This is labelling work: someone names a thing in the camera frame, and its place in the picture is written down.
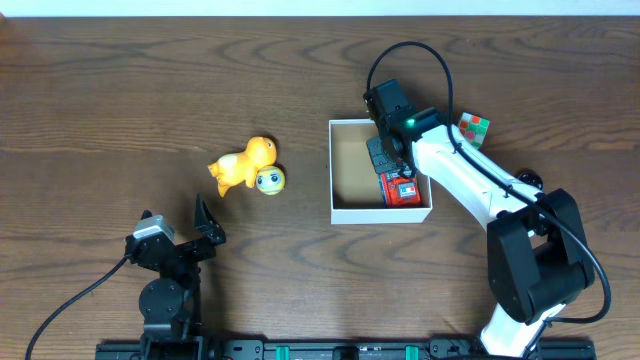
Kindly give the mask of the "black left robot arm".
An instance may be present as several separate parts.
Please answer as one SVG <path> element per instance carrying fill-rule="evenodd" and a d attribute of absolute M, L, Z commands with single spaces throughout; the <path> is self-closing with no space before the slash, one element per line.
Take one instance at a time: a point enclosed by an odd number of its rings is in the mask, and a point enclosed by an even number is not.
<path fill-rule="evenodd" d="M 176 244 L 175 230 L 166 219 L 146 211 L 125 238 L 125 258 L 158 274 L 138 300 L 144 317 L 142 359 L 207 359 L 212 353 L 210 341 L 199 334 L 199 263 L 216 256 L 216 247 L 226 242 L 226 234 L 200 196 L 196 198 L 194 228 L 200 233 L 198 238 Z"/>

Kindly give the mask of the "black mounting rail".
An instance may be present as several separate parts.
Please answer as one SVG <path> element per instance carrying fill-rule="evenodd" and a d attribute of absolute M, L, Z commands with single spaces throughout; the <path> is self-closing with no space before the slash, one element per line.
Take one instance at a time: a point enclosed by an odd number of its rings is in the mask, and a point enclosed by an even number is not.
<path fill-rule="evenodd" d="M 273 342 L 258 339 L 105 341 L 95 360 L 439 360 L 492 359 L 479 342 L 435 338 L 426 342 Z"/>

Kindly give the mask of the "multicolour puzzle cube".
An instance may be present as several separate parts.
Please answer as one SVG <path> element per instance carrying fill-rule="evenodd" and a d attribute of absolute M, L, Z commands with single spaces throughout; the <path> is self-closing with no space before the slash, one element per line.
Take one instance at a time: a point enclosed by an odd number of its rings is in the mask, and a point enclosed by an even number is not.
<path fill-rule="evenodd" d="M 458 129 L 464 138 L 476 149 L 479 149 L 488 133 L 490 121 L 488 119 L 463 112 L 458 122 Z"/>

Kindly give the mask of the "white cardboard box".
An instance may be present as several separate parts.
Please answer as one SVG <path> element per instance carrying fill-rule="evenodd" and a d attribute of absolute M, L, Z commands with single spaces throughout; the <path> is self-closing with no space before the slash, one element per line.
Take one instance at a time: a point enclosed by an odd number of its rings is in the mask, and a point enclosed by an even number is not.
<path fill-rule="evenodd" d="M 418 175 L 422 203 L 391 208 L 384 203 L 379 175 L 366 141 L 377 135 L 368 119 L 331 120 L 328 125 L 330 223 L 333 225 L 420 224 L 433 210 L 431 182 Z"/>

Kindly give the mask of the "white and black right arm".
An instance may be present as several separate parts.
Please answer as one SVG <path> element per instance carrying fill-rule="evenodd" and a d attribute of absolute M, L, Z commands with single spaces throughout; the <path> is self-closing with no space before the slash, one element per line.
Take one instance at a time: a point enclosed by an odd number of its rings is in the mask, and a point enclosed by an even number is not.
<path fill-rule="evenodd" d="M 497 305 L 480 335 L 490 355 L 519 357 L 596 277 L 579 209 L 562 189 L 546 193 L 478 151 L 487 121 L 450 123 L 419 111 L 396 80 L 363 95 L 378 134 L 368 144 L 377 171 L 408 170 L 443 186 L 485 229 L 488 280 Z"/>

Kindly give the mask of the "black round cap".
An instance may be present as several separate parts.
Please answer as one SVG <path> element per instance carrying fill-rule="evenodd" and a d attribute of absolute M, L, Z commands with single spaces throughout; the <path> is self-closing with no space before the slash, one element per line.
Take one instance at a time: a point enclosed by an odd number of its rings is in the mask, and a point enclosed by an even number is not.
<path fill-rule="evenodd" d="M 544 190 L 544 182 L 540 175 L 531 169 L 524 169 L 517 174 L 517 179 L 521 182 L 534 186 L 540 191 Z"/>

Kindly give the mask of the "orange dinosaur toy figure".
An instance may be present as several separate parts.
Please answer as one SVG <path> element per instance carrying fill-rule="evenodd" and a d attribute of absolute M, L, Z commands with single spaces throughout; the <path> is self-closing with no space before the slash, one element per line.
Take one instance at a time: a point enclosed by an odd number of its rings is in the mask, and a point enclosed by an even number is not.
<path fill-rule="evenodd" d="M 267 137 L 252 137 L 242 152 L 229 153 L 219 157 L 207 169 L 217 180 L 217 189 L 221 197 L 234 186 L 242 182 L 253 188 L 258 172 L 267 166 L 274 165 L 277 159 L 277 147 Z"/>

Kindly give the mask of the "red toy robot figure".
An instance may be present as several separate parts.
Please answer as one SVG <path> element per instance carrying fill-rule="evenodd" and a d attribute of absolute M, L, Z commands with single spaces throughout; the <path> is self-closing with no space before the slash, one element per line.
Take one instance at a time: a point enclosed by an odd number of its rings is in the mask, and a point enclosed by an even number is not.
<path fill-rule="evenodd" d="M 398 173 L 379 175 L 384 204 L 388 208 L 414 208 L 422 206 L 418 183 L 414 178 L 405 178 Z"/>

